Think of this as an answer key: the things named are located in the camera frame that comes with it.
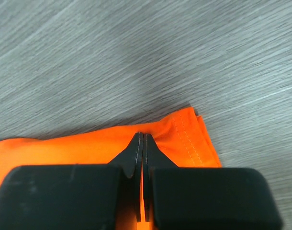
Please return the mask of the orange t shirt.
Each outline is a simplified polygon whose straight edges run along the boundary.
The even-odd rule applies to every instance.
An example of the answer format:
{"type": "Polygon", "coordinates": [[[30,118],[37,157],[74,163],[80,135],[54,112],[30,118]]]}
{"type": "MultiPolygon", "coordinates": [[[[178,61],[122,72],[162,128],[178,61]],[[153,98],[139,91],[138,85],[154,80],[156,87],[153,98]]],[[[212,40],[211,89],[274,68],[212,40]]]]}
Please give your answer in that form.
{"type": "Polygon", "coordinates": [[[0,185],[17,166],[108,163],[138,132],[152,135],[158,148],[180,167],[221,166],[203,118],[188,107],[152,123],[114,126],[47,140],[2,140],[0,185]]]}

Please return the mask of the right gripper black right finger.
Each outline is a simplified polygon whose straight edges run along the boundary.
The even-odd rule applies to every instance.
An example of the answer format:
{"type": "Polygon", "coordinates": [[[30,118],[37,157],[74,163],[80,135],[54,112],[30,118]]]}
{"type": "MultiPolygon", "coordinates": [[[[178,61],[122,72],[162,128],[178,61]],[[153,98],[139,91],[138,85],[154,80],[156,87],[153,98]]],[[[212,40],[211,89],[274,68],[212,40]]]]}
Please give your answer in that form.
{"type": "Polygon", "coordinates": [[[251,168],[179,167],[144,136],[145,220],[153,230],[280,230],[264,176],[251,168]]]}

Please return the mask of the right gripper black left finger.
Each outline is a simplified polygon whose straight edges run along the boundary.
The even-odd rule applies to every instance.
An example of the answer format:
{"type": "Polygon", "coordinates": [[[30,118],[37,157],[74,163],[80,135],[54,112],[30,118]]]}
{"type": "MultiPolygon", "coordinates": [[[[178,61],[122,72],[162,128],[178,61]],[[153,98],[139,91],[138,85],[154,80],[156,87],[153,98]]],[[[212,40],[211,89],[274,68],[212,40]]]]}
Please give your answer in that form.
{"type": "Polygon", "coordinates": [[[134,230],[143,134],[106,164],[24,165],[0,185],[0,230],[134,230]]]}

